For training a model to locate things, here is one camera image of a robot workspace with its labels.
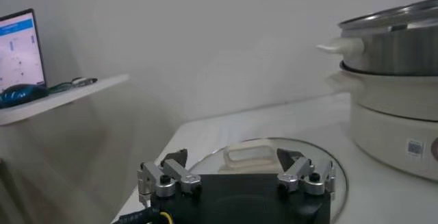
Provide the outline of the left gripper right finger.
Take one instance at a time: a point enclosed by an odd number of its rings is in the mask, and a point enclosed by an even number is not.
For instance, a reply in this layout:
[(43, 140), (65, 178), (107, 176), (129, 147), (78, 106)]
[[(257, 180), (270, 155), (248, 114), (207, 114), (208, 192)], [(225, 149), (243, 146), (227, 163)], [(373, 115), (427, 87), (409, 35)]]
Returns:
[(277, 175), (279, 187), (288, 193), (302, 188), (305, 193), (320, 196), (335, 192), (336, 170), (331, 160), (316, 164), (301, 152), (286, 149), (276, 150), (283, 172)]

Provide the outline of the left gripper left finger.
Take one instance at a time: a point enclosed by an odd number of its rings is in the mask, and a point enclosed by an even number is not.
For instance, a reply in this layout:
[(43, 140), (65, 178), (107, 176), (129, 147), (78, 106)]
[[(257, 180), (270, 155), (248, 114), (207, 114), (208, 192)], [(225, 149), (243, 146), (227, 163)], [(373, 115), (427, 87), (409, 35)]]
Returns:
[(200, 175), (185, 169), (188, 150), (168, 153), (159, 165), (142, 162), (137, 171), (139, 198), (155, 195), (160, 198), (173, 197), (177, 186), (182, 194), (197, 197), (202, 191)]

